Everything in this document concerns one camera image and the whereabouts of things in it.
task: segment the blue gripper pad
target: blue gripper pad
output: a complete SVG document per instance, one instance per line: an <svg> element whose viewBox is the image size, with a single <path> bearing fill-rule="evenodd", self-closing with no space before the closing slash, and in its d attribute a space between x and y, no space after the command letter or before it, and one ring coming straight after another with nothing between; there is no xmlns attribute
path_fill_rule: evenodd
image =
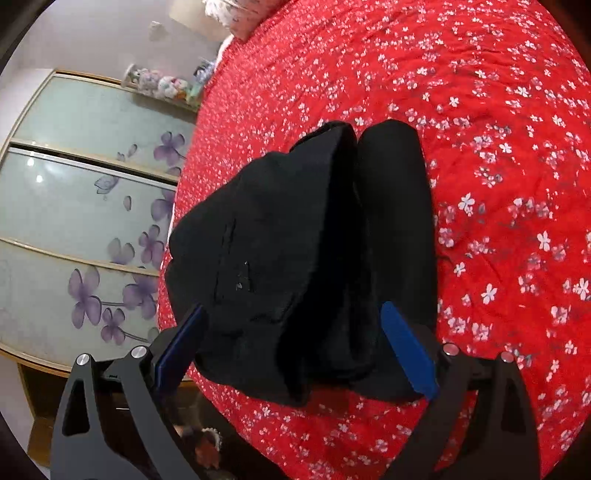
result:
<svg viewBox="0 0 591 480"><path fill-rule="evenodd" d="M380 317L382 330L413 390L432 400L439 390L435 363L391 301L382 305Z"/></svg>

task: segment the silver bolt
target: silver bolt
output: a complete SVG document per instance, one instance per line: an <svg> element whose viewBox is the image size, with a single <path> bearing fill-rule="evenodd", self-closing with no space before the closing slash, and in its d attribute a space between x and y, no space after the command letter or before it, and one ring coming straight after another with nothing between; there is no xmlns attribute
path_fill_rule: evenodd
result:
<svg viewBox="0 0 591 480"><path fill-rule="evenodd" d="M503 360L506 364L510 364L513 360L515 360L515 357L511 352L503 352L501 353L501 360Z"/></svg>
<svg viewBox="0 0 591 480"><path fill-rule="evenodd" d="M443 345L443 352L449 356L456 356L460 353L460 348L455 343L446 343Z"/></svg>
<svg viewBox="0 0 591 480"><path fill-rule="evenodd" d="M83 353L81 355L78 355L78 358L76 359L76 363L80 366L82 365L86 365L88 363L88 360L90 360L90 355L88 353Z"/></svg>
<svg viewBox="0 0 591 480"><path fill-rule="evenodd" d="M131 351L131 356L134 358L142 358L146 354L147 351L148 351L148 349L146 347L144 347L143 345L140 345L140 346L135 347Z"/></svg>

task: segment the pillow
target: pillow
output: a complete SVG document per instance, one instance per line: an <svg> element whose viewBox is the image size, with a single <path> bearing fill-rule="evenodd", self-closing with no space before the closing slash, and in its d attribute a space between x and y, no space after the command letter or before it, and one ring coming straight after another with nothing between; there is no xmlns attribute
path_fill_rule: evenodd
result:
<svg viewBox="0 0 591 480"><path fill-rule="evenodd" d="M203 0L206 15L230 29L235 37L248 40L254 29L286 0Z"/></svg>

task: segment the folded black clothing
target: folded black clothing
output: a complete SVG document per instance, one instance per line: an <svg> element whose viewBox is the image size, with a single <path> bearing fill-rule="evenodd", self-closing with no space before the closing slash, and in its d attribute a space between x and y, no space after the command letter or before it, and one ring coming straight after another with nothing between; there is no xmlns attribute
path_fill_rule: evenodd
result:
<svg viewBox="0 0 591 480"><path fill-rule="evenodd" d="M170 237L174 315L196 303L208 313L197 369L281 404L304 404L314 384L412 397L379 308L392 300L434 327L431 219L420 143L400 122L370 127L359 145L350 125L329 122L252 161Z"/></svg>

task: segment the bed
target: bed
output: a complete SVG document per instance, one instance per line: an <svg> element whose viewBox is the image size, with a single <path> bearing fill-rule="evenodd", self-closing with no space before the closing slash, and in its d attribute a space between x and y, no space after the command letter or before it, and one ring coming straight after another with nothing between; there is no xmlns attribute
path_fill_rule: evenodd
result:
<svg viewBox="0 0 591 480"><path fill-rule="evenodd" d="M434 204L437 335L474 355L516 356L545 475L591 408L590 81L535 0L291 0L225 51L174 221L253 158L329 120L358 134L387 118L414 126ZM174 324L162 280L158 313L160 327ZM379 478L426 406L320 390L294 409L190 376L294 479Z"/></svg>

